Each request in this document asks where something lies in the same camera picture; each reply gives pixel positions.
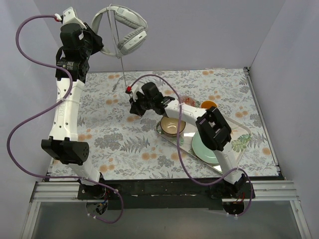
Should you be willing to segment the white over-ear headphones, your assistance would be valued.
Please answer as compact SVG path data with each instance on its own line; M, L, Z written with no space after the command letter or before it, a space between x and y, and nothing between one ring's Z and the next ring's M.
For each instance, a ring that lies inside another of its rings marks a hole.
M121 58L136 51L148 36L148 23L136 11L122 5L110 4L95 14L91 28L98 33L102 17L109 21L114 52L104 46L100 52L111 57Z

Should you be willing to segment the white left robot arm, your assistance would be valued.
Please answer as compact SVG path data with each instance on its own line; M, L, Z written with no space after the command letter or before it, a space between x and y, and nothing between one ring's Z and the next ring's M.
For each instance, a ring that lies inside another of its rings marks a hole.
M101 173L94 168L89 156L89 144L79 141L77 133L80 96L89 71L89 58L102 47L102 39L86 24L67 23L61 27L62 47L56 54L55 77L57 102L49 138L41 148L53 159L69 166L78 176L78 182L89 186L95 199L105 196L106 187L99 181Z

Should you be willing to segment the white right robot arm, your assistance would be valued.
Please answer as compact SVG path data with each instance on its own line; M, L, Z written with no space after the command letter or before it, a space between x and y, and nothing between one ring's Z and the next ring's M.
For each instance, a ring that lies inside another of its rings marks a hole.
M136 85L128 86L126 93L130 95L132 114L143 116L147 110L153 110L160 116L179 119L197 128L202 143L217 157L222 177L212 183L201 183L186 172L191 181L201 186L223 182L226 194L231 198L243 193L248 177L237 167L231 145L232 130L218 108L201 109L185 105L180 97L163 96L152 82L144 84L141 89Z

